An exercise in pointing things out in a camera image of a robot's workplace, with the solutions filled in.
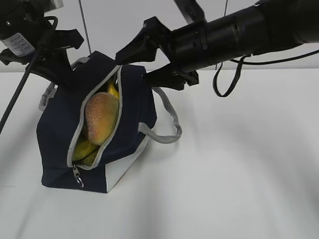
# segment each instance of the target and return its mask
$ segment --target zipper pull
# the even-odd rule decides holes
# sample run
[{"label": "zipper pull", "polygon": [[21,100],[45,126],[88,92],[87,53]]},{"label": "zipper pull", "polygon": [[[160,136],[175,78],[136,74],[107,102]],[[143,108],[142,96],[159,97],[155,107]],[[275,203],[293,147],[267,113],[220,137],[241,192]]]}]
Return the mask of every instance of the zipper pull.
[{"label": "zipper pull", "polygon": [[75,165],[73,166],[73,174],[74,174],[74,177],[75,177],[77,183],[81,186],[81,188],[84,188],[84,183],[80,177],[79,169]]}]

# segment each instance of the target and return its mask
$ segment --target white table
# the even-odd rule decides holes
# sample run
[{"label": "white table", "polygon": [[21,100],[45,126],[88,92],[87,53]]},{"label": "white table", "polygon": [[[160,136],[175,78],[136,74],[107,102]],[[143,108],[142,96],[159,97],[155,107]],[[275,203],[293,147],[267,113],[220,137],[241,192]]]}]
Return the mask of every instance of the white table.
[{"label": "white table", "polygon": [[[317,239],[319,70],[244,71],[227,99],[213,74],[167,90],[182,139],[150,143],[107,195],[41,186],[35,129],[48,83],[32,76],[0,136],[0,238]],[[2,115],[21,73],[0,78]],[[156,101],[157,132],[172,133]]]}]

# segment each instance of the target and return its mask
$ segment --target bread roll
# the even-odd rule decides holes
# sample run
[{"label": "bread roll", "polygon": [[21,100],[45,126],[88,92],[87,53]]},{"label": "bread roll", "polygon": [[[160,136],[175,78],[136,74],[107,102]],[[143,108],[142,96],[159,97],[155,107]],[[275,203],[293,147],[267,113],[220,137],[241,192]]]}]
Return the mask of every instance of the bread roll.
[{"label": "bread roll", "polygon": [[109,93],[97,93],[86,105],[88,139],[102,145],[112,134],[117,122],[119,100]]}]

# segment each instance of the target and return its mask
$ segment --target yellow banana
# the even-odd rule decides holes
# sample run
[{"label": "yellow banana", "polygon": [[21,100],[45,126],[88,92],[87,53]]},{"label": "yellow banana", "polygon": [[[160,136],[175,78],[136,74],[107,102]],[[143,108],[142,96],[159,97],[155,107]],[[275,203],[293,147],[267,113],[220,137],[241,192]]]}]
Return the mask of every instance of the yellow banana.
[{"label": "yellow banana", "polygon": [[118,100],[120,99],[120,93],[115,89],[114,82],[111,81],[108,85],[108,92],[112,96],[115,96]]},{"label": "yellow banana", "polygon": [[94,152],[99,146],[92,144],[82,135],[79,137],[75,147],[72,161],[79,161]]},{"label": "yellow banana", "polygon": [[92,166],[96,155],[98,154],[98,150],[94,151],[93,153],[91,153],[90,155],[86,156],[81,162],[81,165],[85,165],[85,166]]}]

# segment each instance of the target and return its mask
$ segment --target lunch bag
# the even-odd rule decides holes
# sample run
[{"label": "lunch bag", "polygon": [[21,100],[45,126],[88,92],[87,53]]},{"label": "lunch bag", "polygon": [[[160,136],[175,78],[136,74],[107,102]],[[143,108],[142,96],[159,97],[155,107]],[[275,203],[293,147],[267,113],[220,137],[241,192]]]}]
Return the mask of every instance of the lunch bag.
[{"label": "lunch bag", "polygon": [[[182,129],[177,114],[161,88],[146,85],[141,66],[117,66],[100,52],[73,65],[77,85],[72,89],[50,84],[42,96],[43,111],[37,126],[42,157],[42,184],[51,188],[108,193],[143,152],[149,139],[169,144],[178,141]],[[109,80],[117,78],[120,107],[115,129],[99,148],[91,166],[72,162],[75,145],[85,120],[89,99]],[[153,91],[172,115],[177,134],[158,136],[152,128],[157,121]]]}]

